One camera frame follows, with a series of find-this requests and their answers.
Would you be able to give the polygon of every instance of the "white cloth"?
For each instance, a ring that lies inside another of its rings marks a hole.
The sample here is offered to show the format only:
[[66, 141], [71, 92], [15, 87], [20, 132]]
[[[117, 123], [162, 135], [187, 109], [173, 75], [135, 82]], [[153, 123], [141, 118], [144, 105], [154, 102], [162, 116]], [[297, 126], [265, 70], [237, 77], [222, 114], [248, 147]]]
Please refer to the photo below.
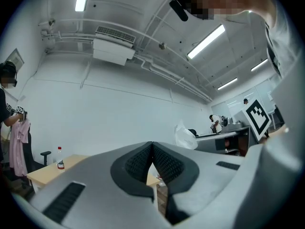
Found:
[[276, 3], [276, 22], [274, 27], [269, 29], [269, 39], [278, 60], [278, 69], [281, 76], [285, 77], [296, 62], [305, 58], [305, 47], [279, 2]]
[[216, 121], [218, 121], [218, 125], [216, 126], [216, 133], [219, 133], [219, 132], [221, 132], [221, 130], [223, 129], [222, 127], [221, 127], [221, 125], [220, 125], [220, 123], [221, 123], [221, 119], [220, 119], [220, 117], [218, 116], [218, 115], [213, 115], [212, 116], [212, 118], [213, 118], [213, 125], [216, 123]]

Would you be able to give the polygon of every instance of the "ceiling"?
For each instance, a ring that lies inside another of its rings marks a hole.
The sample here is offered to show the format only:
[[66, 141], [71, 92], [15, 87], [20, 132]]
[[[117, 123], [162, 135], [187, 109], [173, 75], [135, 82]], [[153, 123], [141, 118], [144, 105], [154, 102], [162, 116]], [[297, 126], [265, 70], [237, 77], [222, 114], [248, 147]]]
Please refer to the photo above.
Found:
[[[52, 33], [74, 32], [95, 34], [100, 22], [61, 21], [63, 19], [94, 19], [110, 21], [146, 33], [177, 52], [161, 50], [158, 44], [142, 35], [125, 28], [104, 24], [137, 37], [135, 50], [142, 55], [153, 56], [156, 63], [184, 77], [211, 98], [228, 91], [230, 87], [218, 91], [222, 84], [238, 78], [235, 86], [251, 78], [251, 69], [267, 58], [267, 41], [264, 21], [258, 15], [243, 12], [227, 16], [225, 20], [215, 18], [202, 21], [189, 16], [182, 22], [169, 6], [169, 0], [87, 0], [84, 12], [75, 11], [76, 0], [41, 0], [41, 21], [56, 20]], [[187, 53], [216, 27], [223, 24], [225, 32], [193, 59], [186, 60]], [[50, 29], [47, 24], [41, 29]], [[66, 42], [46, 45], [54, 50], [92, 51], [89, 43]]]

